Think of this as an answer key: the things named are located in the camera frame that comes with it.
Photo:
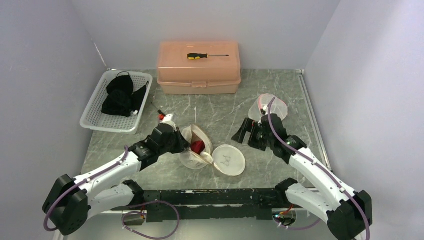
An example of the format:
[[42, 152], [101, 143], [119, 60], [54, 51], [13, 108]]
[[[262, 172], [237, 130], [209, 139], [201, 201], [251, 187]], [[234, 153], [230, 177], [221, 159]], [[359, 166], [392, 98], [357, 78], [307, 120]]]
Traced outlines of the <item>red bra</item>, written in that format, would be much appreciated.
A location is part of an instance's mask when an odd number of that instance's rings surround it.
[[197, 141], [193, 141], [191, 143], [190, 149], [191, 149], [192, 152], [200, 155], [206, 149], [206, 145], [205, 145], [204, 141], [197, 140]]

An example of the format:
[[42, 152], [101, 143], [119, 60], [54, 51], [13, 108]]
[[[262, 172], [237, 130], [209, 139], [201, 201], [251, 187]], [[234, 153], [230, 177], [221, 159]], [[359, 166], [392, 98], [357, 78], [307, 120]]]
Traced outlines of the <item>beige mesh laundry bag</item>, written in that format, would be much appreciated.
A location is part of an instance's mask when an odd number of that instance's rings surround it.
[[[184, 128], [181, 134], [190, 144], [188, 149], [179, 154], [179, 160], [185, 167], [200, 170], [213, 166], [230, 177], [239, 176], [245, 171], [246, 158], [238, 148], [228, 144], [214, 148], [207, 134], [195, 124]], [[201, 154], [191, 151], [191, 143], [194, 141], [204, 141], [205, 150]]]

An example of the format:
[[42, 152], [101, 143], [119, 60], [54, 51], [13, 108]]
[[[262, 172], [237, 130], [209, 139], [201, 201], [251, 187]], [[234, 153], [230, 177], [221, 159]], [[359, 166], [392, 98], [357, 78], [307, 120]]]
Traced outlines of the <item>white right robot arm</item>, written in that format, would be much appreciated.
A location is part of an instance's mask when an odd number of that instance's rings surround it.
[[306, 177], [317, 192], [313, 192], [293, 178], [274, 188], [276, 203], [287, 208], [291, 204], [302, 207], [325, 222], [338, 240], [353, 240], [365, 233], [371, 237], [373, 223], [372, 198], [365, 191], [356, 191], [344, 183], [321, 163], [296, 135], [289, 135], [282, 120], [275, 114], [266, 114], [260, 121], [245, 118], [237, 133], [231, 138], [242, 143], [250, 134], [248, 145], [273, 154]]

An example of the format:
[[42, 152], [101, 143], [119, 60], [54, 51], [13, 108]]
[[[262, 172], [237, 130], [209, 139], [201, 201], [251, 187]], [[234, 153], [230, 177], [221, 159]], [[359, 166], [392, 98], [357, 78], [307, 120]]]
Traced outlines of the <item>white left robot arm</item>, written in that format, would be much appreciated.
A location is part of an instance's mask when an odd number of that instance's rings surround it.
[[42, 206], [44, 229], [67, 236], [109, 209], [126, 207], [140, 213], [139, 209], [148, 205], [144, 190], [133, 180], [116, 182], [155, 164], [164, 154], [179, 154], [189, 148], [178, 127], [160, 123], [146, 139], [126, 146], [111, 162], [79, 176], [60, 176]]

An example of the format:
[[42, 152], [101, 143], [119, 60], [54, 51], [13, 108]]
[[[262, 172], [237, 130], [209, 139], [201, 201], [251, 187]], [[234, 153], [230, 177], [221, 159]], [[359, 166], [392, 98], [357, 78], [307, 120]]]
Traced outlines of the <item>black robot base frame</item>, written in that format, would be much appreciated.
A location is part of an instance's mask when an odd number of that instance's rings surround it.
[[142, 210], [148, 223], [168, 220], [293, 218], [297, 205], [274, 188], [145, 190], [143, 199], [113, 211]]

